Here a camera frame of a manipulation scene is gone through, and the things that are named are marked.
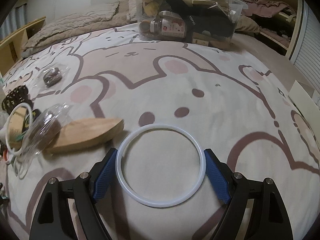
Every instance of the clear plastic storage box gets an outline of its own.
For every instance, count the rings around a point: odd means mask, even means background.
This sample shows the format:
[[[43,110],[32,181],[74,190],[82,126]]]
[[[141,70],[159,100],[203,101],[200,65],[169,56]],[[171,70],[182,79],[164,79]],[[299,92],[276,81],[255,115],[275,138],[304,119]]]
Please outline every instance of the clear plastic storage box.
[[[242,9],[239,0],[136,0],[141,40],[227,49]]]

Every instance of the white box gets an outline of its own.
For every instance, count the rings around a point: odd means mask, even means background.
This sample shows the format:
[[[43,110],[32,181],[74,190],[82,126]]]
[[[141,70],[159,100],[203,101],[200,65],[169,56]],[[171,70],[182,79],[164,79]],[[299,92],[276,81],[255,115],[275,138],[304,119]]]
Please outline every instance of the white box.
[[[315,103],[320,103],[320,94],[312,87],[295,81],[290,89],[289,97],[308,122],[320,145],[320,110]]]

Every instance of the bed sheet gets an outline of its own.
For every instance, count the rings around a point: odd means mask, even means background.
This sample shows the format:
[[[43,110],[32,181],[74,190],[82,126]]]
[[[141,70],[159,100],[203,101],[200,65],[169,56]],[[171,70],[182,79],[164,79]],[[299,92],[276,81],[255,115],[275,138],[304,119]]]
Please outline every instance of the bed sheet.
[[[58,89],[39,91],[34,79],[50,63],[69,66]],[[105,146],[35,158],[26,177],[6,167],[10,197],[8,221],[21,240],[48,179],[72,179],[89,171],[111,146],[132,131],[166,123],[189,132],[203,149],[248,179],[274,179],[291,221],[302,239],[319,213],[319,149],[313,134],[290,102],[288,92],[252,54],[170,41],[140,41],[137,24],[96,31],[52,45],[18,63],[5,77],[4,90],[29,88],[35,108],[73,105],[72,119],[119,117],[124,131]],[[152,131],[129,147],[124,176],[139,194],[167,200],[188,190],[199,171],[196,149],[171,131]],[[79,239],[85,239],[72,200]],[[249,201],[237,239],[244,237]],[[124,193],[114,179],[97,209],[116,239],[209,239],[224,206],[207,177],[184,203],[158,209]]]

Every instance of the metal screw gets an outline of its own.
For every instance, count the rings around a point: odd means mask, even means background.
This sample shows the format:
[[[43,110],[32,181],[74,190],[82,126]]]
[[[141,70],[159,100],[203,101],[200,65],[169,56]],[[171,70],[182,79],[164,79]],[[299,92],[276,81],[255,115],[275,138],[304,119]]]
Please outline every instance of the metal screw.
[[[57,181],[56,178],[51,178],[49,179],[49,184],[54,184]]]
[[[271,178],[266,178],[266,182],[267,182],[268,184],[273,184],[273,179],[271,179]]]
[[[80,178],[81,178],[81,179],[85,179],[85,178],[87,178],[88,176],[89,176],[89,173],[87,173],[87,172],[83,172],[83,173],[80,174]]]
[[[243,177],[240,172],[235,172],[235,173],[233,174],[233,176],[234,176],[236,179],[242,179],[242,177]]]

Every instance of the white bottle cap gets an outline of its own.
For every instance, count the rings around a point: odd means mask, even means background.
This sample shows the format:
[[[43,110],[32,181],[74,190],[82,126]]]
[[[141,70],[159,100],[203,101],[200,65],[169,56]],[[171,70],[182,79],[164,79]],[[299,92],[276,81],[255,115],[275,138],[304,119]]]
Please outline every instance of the white bottle cap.
[[[156,21],[151,21],[151,22],[150,22],[150,31],[151,31],[152,33],[155,32],[155,22],[156,22]]]

